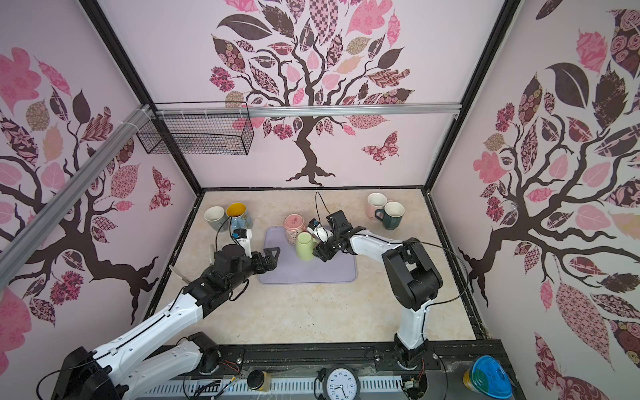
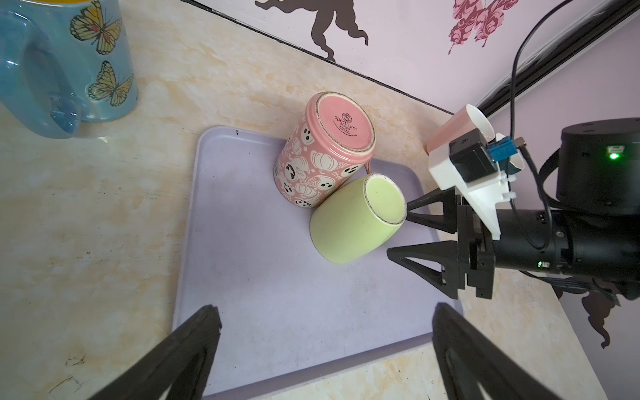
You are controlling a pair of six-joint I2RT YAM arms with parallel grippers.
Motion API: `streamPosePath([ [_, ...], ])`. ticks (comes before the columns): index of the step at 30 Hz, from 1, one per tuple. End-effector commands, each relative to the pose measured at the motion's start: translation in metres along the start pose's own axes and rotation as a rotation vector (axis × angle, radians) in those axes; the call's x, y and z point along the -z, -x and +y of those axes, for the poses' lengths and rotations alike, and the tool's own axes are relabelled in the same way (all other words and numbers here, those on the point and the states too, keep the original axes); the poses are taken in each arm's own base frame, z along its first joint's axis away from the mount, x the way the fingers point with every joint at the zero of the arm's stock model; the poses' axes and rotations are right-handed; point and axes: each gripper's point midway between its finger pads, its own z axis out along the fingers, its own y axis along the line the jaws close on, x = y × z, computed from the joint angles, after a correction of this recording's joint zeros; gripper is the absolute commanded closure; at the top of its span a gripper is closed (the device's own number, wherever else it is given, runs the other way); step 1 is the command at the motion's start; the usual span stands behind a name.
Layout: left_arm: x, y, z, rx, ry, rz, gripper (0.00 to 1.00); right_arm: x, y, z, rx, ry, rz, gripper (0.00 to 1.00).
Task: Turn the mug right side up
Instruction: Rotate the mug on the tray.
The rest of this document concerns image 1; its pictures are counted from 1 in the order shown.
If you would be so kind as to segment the dark green mug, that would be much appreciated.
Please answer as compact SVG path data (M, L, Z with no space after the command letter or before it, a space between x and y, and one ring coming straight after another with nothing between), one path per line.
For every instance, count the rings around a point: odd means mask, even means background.
M399 227L405 213L406 209L401 203L388 202L383 208L378 209L374 216L386 230L395 230Z

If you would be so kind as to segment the light green mug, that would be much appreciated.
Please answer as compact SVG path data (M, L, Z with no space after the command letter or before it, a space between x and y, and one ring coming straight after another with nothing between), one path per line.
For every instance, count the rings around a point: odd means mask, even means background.
M296 255L302 261L314 259L313 251L319 243L320 241L311 233L300 233L295 243Z

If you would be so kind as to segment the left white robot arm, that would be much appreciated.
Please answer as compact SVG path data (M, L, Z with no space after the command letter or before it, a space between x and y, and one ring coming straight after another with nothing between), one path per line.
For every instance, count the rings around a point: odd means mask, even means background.
M182 373L210 373L218 364L218 346L203 333L163 352L170 338L210 315L253 275L275 270L279 248L246 253L224 246L213 264L188 283L170 305L125 334L92 351L77 348L66 356L53 390L54 399L136 399Z

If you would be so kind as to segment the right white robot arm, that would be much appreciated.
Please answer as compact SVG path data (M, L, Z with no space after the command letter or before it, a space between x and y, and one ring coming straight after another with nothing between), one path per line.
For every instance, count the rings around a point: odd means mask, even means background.
M313 256L327 262L338 253L366 256L383 264L393 296L403 306L394 336L394 351L403 368L415 367L428 351L425 328L429 308L435 305L443 279L423 244L416 238L399 241L383 238L361 226L353 226L342 211L327 216L328 226L316 218L307 231L319 243Z

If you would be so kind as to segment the pink patterned mug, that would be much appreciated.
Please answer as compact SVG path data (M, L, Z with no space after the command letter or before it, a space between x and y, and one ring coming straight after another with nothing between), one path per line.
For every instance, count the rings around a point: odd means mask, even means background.
M375 213L379 209L384 209L388 198L382 193L370 193L367 197L366 215L369 219L375 220Z

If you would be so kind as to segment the grey mug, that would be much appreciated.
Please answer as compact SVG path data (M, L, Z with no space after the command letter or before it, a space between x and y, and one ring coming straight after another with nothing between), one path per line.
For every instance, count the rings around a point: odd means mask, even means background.
M225 208L212 206L204 213L204 219L211 229L216 232L223 232L228 229L228 216Z

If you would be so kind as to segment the blue butterfly mug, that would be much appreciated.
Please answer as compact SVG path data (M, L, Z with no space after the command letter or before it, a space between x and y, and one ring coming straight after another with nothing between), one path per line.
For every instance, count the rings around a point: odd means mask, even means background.
M233 203L229 205L226 209L226 215L229 217L232 231L236 229L253 228L253 220L244 203Z

